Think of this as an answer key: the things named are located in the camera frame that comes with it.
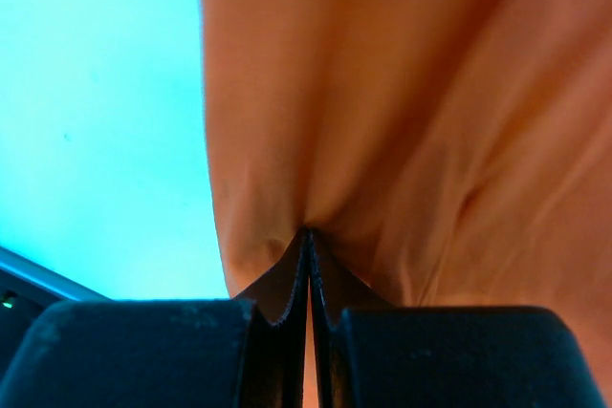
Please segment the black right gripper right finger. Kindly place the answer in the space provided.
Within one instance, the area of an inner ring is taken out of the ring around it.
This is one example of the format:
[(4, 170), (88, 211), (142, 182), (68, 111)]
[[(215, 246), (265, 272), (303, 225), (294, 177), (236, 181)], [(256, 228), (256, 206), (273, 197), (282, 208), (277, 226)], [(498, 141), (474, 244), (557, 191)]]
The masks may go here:
[(602, 407), (578, 341), (531, 306), (400, 308), (308, 235), (323, 407)]

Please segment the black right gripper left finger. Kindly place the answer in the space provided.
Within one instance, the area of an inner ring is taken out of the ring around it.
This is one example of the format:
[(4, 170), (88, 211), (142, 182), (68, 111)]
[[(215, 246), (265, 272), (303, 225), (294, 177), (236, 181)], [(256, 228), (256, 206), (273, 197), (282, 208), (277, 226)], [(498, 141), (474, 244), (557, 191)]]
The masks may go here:
[(307, 234), (230, 300), (64, 301), (27, 331), (5, 407), (298, 407)]

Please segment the orange t shirt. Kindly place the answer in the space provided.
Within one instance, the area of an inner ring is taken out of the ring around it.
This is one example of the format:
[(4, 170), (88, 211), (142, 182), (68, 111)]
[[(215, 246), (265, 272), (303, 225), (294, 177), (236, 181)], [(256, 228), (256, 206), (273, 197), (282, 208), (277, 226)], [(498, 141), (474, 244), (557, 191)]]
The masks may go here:
[(237, 294), (303, 226), (406, 306), (534, 304), (611, 395), (611, 0), (203, 0)]

